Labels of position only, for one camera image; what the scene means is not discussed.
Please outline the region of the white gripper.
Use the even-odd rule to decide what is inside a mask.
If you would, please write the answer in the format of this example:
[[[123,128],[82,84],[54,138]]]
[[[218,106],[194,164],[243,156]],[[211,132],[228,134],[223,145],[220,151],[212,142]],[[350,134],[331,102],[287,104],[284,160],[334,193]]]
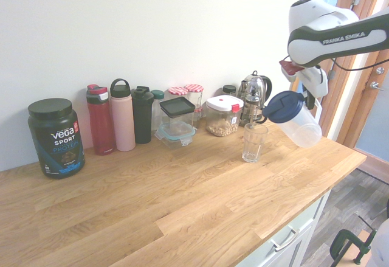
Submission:
[[[301,93],[303,97],[306,97],[306,106],[308,110],[312,110],[315,105],[315,98],[324,97],[328,93],[326,72],[319,65],[304,68],[299,72],[299,79],[302,82]]]

